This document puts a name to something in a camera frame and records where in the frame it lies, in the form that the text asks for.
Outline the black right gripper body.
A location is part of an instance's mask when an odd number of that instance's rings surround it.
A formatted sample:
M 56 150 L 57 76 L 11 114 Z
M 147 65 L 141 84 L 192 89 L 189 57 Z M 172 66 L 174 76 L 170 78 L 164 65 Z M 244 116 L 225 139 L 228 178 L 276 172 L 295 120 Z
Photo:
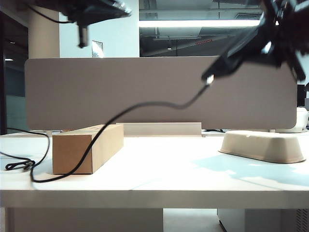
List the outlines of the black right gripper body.
M 275 27 L 275 47 L 298 81 L 306 79 L 297 53 L 309 54 L 309 2 L 307 0 L 262 0 L 264 19 Z

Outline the left gripper broad black finger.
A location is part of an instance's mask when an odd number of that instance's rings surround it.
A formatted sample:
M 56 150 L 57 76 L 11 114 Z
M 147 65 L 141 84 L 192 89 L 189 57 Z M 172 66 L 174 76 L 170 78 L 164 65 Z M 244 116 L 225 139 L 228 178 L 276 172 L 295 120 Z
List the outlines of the left gripper broad black finger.
M 89 24 L 110 19 L 130 17 L 132 10 L 120 0 L 92 0 L 89 6 Z

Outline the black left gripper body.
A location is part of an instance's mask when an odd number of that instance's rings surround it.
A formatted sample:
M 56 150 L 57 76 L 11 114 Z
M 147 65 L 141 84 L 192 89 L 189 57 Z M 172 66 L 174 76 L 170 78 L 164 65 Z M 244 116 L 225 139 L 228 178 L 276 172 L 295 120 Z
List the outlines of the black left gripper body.
M 60 12 L 67 17 L 68 23 L 88 26 L 96 23 L 92 10 L 96 8 L 96 0 L 61 0 Z

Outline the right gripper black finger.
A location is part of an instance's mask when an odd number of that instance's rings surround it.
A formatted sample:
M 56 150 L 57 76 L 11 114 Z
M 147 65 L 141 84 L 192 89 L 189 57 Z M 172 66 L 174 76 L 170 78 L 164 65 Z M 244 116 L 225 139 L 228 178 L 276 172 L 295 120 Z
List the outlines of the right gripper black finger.
M 278 67 L 275 45 L 271 40 L 236 40 L 226 50 L 225 68 L 236 70 L 244 62 Z

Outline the left gripper slim black finger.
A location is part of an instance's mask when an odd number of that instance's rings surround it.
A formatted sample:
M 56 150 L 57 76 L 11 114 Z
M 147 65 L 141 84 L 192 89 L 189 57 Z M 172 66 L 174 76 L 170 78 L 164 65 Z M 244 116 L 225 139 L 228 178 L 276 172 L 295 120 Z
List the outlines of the left gripper slim black finger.
M 83 25 L 78 25 L 78 33 L 79 33 L 79 44 L 80 48 L 84 48 L 88 46 L 88 27 Z

